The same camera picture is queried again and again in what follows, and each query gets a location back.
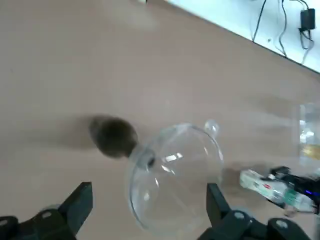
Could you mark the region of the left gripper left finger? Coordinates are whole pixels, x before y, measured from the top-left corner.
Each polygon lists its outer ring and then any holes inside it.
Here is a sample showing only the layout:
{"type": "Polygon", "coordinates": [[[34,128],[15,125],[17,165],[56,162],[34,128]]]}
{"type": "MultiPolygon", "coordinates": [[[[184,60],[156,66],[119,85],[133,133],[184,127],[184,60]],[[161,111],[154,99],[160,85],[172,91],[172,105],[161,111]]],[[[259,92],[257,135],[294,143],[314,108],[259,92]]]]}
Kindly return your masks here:
{"type": "Polygon", "coordinates": [[[24,222],[13,215],[0,217],[2,240],[75,240],[93,209],[90,181],[78,187],[57,208],[48,208],[24,222]]]}

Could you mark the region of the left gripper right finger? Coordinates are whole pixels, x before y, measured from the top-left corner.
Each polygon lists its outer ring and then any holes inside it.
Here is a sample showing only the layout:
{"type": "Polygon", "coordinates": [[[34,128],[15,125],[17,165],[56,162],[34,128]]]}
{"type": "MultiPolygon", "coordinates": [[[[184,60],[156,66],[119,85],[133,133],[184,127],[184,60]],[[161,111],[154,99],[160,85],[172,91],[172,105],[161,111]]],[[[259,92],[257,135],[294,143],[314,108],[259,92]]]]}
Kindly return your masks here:
{"type": "Polygon", "coordinates": [[[215,183],[206,187],[206,212],[211,227],[202,233],[203,240],[309,240],[295,222],[271,218],[267,224],[241,210],[232,210],[215,183]]]}

